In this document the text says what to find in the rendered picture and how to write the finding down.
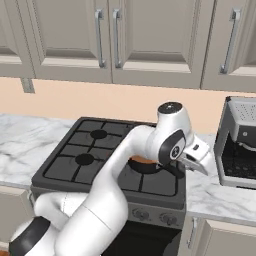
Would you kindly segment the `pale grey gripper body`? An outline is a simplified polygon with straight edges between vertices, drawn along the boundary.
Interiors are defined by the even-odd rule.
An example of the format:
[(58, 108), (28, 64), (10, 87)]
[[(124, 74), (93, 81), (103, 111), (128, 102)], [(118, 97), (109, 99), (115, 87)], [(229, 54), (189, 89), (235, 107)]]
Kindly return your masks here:
[(201, 159), (182, 153), (177, 158), (188, 170), (198, 171), (204, 175), (208, 175), (213, 165), (213, 157), (210, 152), (207, 152)]

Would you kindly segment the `black saucepan with hot chocolate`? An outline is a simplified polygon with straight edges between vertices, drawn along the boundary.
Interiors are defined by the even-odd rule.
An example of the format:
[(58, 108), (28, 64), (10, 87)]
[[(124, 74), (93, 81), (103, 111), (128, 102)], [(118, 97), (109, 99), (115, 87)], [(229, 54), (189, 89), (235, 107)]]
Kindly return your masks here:
[(165, 170), (178, 179), (185, 177), (185, 166), (178, 161), (172, 161), (167, 165), (161, 165), (155, 161), (140, 156), (133, 156), (129, 159), (128, 165), (134, 171), (141, 174), (155, 174), (161, 170)]

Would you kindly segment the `grey coffee machine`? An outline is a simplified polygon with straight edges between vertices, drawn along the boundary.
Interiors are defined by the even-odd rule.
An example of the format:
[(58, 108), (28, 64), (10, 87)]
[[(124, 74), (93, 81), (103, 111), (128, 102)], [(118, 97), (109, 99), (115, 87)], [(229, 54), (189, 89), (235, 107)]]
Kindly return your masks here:
[(221, 185), (256, 190), (256, 97), (225, 98), (214, 155)]

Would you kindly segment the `grey stove knob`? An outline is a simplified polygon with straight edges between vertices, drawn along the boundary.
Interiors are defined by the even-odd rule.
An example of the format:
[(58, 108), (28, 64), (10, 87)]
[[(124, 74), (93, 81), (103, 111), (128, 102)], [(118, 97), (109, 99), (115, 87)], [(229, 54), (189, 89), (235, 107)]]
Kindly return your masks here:
[(160, 215), (160, 220), (163, 223), (166, 223), (168, 226), (177, 224), (177, 218), (174, 217), (172, 214), (169, 214), (169, 213), (162, 213)]
[(149, 213), (142, 208), (133, 209), (132, 214), (135, 218), (139, 219), (140, 221), (144, 221), (149, 218)]

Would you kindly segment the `beige base cupboard door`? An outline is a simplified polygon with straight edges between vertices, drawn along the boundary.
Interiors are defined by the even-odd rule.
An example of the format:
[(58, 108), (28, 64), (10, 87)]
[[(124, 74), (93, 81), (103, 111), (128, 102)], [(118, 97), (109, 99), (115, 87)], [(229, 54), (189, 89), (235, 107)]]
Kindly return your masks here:
[(6, 250), (16, 228), (33, 216), (28, 191), (0, 185), (0, 250)]
[(191, 229), (192, 216), (186, 216), (178, 256), (256, 256), (256, 227), (198, 218), (188, 249)]

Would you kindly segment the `black oven door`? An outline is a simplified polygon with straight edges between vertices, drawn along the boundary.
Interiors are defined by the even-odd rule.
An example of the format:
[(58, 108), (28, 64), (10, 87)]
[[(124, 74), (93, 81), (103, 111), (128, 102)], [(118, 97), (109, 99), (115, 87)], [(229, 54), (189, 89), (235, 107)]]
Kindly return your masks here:
[(128, 221), (102, 256), (177, 256), (180, 229)]

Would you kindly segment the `dark grey gas hob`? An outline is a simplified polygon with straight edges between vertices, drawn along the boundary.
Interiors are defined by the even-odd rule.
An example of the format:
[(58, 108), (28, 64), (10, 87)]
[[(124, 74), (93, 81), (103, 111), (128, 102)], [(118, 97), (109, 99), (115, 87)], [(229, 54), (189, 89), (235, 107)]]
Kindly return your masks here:
[[(46, 161), (32, 177), (34, 197), (43, 193), (89, 192), (93, 179), (137, 124), (131, 121), (89, 118), (78, 119)], [(141, 174), (128, 163), (118, 178), (118, 184), (129, 205), (129, 219), (134, 222), (180, 229), (186, 214), (186, 178), (178, 179), (161, 170)], [(142, 208), (149, 218), (140, 221), (132, 210)], [(160, 220), (162, 213), (172, 214), (177, 224), (168, 226)]]

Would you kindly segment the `beige wall cupboard door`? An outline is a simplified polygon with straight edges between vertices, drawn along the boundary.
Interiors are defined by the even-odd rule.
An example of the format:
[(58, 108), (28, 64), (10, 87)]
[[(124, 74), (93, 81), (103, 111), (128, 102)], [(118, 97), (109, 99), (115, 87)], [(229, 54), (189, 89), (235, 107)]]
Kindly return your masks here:
[[(227, 74), (220, 73), (233, 23), (232, 9), (241, 9)], [(201, 88), (256, 93), (256, 0), (215, 0)]]
[(0, 77), (35, 77), (18, 0), (0, 0)]
[[(215, 0), (108, 0), (116, 84), (198, 89)], [(119, 9), (114, 62), (113, 10)]]
[[(108, 0), (18, 0), (36, 79), (112, 81)], [(95, 11), (103, 10), (105, 68), (98, 63)]]

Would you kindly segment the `grey wall socket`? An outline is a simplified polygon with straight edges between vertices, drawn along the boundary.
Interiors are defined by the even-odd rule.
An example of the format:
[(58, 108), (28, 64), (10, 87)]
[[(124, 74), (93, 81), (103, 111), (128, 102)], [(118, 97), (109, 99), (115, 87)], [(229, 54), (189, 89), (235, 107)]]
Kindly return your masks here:
[(21, 84), (25, 93), (35, 93), (33, 81), (30, 78), (21, 78)]

